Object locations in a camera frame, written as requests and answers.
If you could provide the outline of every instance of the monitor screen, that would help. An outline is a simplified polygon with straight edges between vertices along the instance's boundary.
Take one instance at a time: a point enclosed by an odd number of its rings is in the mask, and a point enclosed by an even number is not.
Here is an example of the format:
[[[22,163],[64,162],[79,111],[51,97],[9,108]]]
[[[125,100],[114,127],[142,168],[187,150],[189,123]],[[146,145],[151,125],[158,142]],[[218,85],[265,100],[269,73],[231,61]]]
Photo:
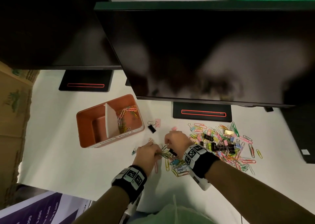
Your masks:
[[[141,99],[295,105],[314,69],[314,11],[96,13]]]

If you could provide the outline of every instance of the right hand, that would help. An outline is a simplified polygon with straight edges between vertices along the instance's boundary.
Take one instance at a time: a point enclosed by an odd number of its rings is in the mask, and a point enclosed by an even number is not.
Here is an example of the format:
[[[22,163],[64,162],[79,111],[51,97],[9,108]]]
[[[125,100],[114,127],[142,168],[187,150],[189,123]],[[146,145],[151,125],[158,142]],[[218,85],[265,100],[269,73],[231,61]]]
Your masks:
[[[183,158],[185,151],[194,143],[181,131],[170,131],[165,135],[165,144],[168,149],[173,149],[180,158]]]

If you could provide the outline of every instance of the white table surface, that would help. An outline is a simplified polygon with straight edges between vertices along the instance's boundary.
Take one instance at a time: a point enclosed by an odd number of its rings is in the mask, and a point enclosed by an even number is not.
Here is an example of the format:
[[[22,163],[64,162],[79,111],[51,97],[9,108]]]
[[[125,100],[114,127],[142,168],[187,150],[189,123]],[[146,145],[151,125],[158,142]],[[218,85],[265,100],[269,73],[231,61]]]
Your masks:
[[[164,135],[174,126],[189,135],[187,124],[200,122],[172,118],[171,102],[137,100],[144,123],[161,119],[161,127],[154,134],[146,128],[101,148],[81,148],[76,113],[134,93],[125,86],[122,70],[114,71],[107,93],[59,91],[63,74],[59,70],[41,71],[34,84],[19,183],[97,200],[110,188],[114,176],[131,165],[134,147],[144,145],[150,137],[162,144]],[[254,177],[315,213],[315,165],[303,161],[281,112],[232,106],[232,116],[239,133],[251,137],[254,149],[263,155],[252,165]],[[202,123],[211,127],[221,124]],[[241,156],[250,156],[249,149],[244,148]],[[167,172],[164,159],[159,165],[159,173],[153,171],[148,178],[138,210],[158,211],[172,202],[175,194],[178,205],[201,211],[218,223],[240,223],[239,213],[213,186],[202,191],[189,175],[177,178]]]

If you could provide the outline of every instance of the orange bin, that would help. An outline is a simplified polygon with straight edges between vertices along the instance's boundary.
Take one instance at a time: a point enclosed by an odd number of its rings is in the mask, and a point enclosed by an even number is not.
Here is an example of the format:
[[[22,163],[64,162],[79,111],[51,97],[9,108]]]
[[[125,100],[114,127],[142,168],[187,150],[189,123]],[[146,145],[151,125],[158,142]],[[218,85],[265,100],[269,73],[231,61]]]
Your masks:
[[[126,112],[122,118],[124,126],[130,128],[129,131],[124,133],[124,131],[120,128],[117,135],[107,137],[106,125],[116,126],[118,125],[118,122],[116,122],[116,120],[112,120],[106,124],[106,103],[116,112],[116,116],[119,116],[118,113],[126,107],[134,105],[137,107],[138,111],[136,111],[135,114],[138,116],[138,118],[132,112]],[[144,123],[139,108],[133,95],[131,94],[127,94],[122,97],[112,99],[108,102],[79,111],[77,113],[77,125],[80,146],[82,148],[100,148],[144,130]]]

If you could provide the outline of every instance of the wrist tracker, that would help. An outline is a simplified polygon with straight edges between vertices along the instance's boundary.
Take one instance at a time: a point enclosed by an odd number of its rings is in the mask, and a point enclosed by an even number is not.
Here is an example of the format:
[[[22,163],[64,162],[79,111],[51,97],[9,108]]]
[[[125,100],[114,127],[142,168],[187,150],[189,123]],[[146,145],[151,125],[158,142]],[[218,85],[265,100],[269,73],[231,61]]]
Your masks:
[[[220,159],[203,146],[194,144],[185,151],[183,160],[197,177],[204,178],[211,165]]]
[[[143,191],[146,181],[147,176],[142,168],[131,165],[122,170],[112,180],[112,186],[119,186],[124,189],[129,196],[130,202],[133,203]]]

